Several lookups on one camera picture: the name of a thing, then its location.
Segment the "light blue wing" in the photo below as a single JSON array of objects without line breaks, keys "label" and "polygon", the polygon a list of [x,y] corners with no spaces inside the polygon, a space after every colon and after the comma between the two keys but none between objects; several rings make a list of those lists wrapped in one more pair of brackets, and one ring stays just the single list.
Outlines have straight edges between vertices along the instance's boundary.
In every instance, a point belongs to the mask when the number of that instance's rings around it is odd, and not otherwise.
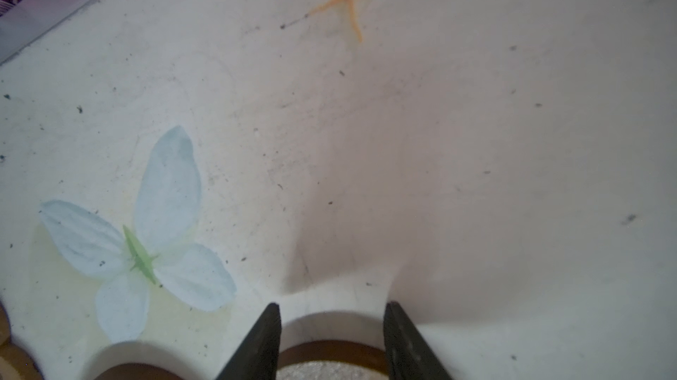
[{"label": "light blue wing", "polygon": [[101,285],[96,317],[111,342],[136,340],[146,328],[150,291],[139,270],[126,271]]},{"label": "light blue wing", "polygon": [[198,220],[200,174],[193,159],[193,144],[181,127],[158,140],[148,160],[134,208],[139,241],[156,255]]},{"label": "light blue wing", "polygon": [[155,276],[191,307],[215,311],[235,297],[235,283],[214,252],[202,245],[178,247],[154,263]]},{"label": "light blue wing", "polygon": [[61,255],[82,274],[110,278],[129,269],[123,236],[105,219],[63,200],[43,203],[39,215]]}]

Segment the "brown ring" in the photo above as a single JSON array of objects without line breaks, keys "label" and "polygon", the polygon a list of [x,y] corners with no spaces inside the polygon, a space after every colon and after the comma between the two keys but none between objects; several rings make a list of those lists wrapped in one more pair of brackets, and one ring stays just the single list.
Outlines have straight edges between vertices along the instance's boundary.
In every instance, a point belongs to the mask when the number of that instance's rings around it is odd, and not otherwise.
[{"label": "brown ring", "polygon": [[347,340],[317,340],[296,345],[280,353],[277,369],[308,361],[345,362],[388,375],[384,351]]}]

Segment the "white surface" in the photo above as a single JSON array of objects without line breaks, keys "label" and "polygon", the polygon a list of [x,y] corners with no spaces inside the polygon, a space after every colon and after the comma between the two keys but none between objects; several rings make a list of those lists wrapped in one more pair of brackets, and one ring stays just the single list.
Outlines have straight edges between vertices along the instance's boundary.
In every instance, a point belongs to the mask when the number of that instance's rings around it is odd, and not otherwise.
[{"label": "white surface", "polygon": [[[460,379],[673,379],[677,0],[358,0],[361,45],[343,8],[280,29],[324,1],[101,0],[0,68],[0,297],[47,380],[210,379],[269,301],[287,323],[389,298]],[[238,294],[153,288],[144,344],[107,348],[101,283],[38,206],[129,225],[175,125]],[[340,318],[285,343],[378,345]]]}]

